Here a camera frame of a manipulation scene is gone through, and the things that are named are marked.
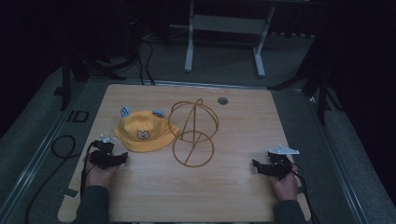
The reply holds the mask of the person's right hand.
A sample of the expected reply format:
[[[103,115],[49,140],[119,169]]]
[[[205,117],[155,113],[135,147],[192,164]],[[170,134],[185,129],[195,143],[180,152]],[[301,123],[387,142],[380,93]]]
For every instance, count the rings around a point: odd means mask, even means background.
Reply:
[[[268,176],[276,197],[281,201],[296,201],[298,194],[298,184],[294,174],[288,174],[283,179]]]

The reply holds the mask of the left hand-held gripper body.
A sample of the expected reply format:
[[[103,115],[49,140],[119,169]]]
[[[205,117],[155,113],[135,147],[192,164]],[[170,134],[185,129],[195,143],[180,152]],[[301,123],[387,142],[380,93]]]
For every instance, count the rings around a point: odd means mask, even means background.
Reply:
[[[113,141],[114,138],[101,134],[99,140],[91,142],[88,149],[90,163],[103,170],[115,166],[112,154],[114,149]]]

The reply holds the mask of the black tripod stand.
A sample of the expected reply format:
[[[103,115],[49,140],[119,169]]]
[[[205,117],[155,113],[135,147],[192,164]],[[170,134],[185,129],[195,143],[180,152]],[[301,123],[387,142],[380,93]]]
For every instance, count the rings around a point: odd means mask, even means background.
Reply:
[[[77,81],[86,82],[89,79],[87,68],[90,67],[105,77],[124,80],[125,77],[117,75],[115,71],[130,65],[132,62],[134,62],[134,59],[126,59],[121,63],[104,66],[87,54],[74,49],[67,50],[63,54],[62,86],[59,88],[59,93],[63,98],[61,110],[66,110],[71,101],[71,75],[74,75]]]
[[[334,106],[338,109],[342,107],[330,96],[328,87],[332,70],[335,66],[332,47],[318,39],[315,39],[305,54],[296,75],[280,84],[268,87],[268,90],[280,91],[303,79],[306,83],[302,89],[305,97],[313,97],[318,92],[317,116],[322,125],[326,124],[325,110],[327,98],[330,98]]]

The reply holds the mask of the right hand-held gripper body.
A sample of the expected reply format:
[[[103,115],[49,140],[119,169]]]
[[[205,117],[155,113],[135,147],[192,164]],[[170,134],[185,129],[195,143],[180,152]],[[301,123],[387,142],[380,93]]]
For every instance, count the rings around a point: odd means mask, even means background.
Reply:
[[[293,149],[278,145],[268,150],[268,159],[270,164],[269,176],[276,176],[279,180],[286,177],[291,172],[291,160],[289,155],[299,155],[298,149]]]

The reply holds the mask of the white metal table frame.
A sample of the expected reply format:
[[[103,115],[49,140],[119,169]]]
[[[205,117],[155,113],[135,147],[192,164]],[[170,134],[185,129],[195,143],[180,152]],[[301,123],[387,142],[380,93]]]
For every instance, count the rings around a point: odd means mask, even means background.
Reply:
[[[211,16],[196,14],[194,12],[194,0],[190,0],[189,12],[189,30],[188,30],[188,46],[186,52],[186,59],[184,71],[190,72],[192,70],[193,53],[194,53],[194,32],[195,31],[211,31],[223,33],[236,33],[258,35],[260,41],[257,46],[252,49],[253,58],[256,65],[258,77],[265,77],[264,64],[262,61],[262,48],[265,39],[268,35],[269,27],[275,13],[275,7],[269,7],[265,19],[248,19],[248,18],[233,18],[222,16]]]

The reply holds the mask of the yellow bear bucket hat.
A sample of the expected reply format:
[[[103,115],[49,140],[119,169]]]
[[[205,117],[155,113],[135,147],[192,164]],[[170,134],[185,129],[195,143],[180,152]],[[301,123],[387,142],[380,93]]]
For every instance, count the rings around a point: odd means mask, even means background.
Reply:
[[[120,111],[114,134],[132,152],[150,152],[167,147],[179,132],[161,110],[132,112],[128,106]]]

